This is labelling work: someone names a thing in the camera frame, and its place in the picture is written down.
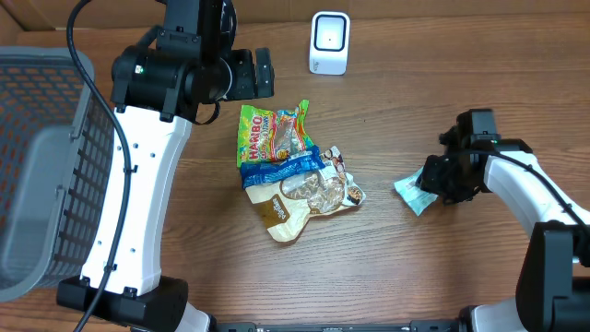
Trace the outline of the light blue snack packet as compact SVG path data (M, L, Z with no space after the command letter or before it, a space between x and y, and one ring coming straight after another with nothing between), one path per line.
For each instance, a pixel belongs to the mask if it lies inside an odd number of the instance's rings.
M411 176L394 182L395 191L417 216L420 216L438 198L437 195L423 191L419 187L418 179L422 171L423 169L420 168Z

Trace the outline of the green Haribo candy bag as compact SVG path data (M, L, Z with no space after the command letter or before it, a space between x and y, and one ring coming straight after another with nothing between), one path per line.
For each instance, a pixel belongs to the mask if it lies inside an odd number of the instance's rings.
M277 162L309 149L311 137L304 129L309 101L294 110L276 112L243 105L237 138L237 167L244 163Z

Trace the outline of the dark blue snack packet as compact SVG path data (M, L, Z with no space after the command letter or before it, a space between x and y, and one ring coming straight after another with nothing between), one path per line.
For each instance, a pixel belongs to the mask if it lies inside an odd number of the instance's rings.
M276 183L290 176L322 170L324 167L325 164L317 146L312 146L283 161L243 163L240 167L242 189L259 184Z

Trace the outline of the beige mushroom snack bag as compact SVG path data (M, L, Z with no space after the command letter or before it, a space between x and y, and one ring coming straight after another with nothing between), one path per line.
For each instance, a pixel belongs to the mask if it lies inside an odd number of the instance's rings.
M365 193L347 172L336 146L320 152L320 157L325 165L322 170L244 189L275 241L292 242L309 219L355 208L365 200Z

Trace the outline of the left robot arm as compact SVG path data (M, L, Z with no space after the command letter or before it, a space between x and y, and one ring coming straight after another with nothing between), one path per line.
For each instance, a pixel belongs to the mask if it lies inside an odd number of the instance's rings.
M225 0L168 0L152 27L112 64L111 168L100 222L78 276L59 283L61 306L134 331L207 332L188 285L160 266L163 225L183 148L202 105L271 97L266 48L233 46L237 15Z

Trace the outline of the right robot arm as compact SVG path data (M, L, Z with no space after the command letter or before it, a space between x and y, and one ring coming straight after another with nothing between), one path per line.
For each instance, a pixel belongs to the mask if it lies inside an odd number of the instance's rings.
M461 113L439 136L441 156L430 155L418 179L421 190L445 205L493 193L529 236L512 299L466 308L467 331L586 331L589 279L573 267L589 265L589 213L540 167L521 139L498 133L491 109Z

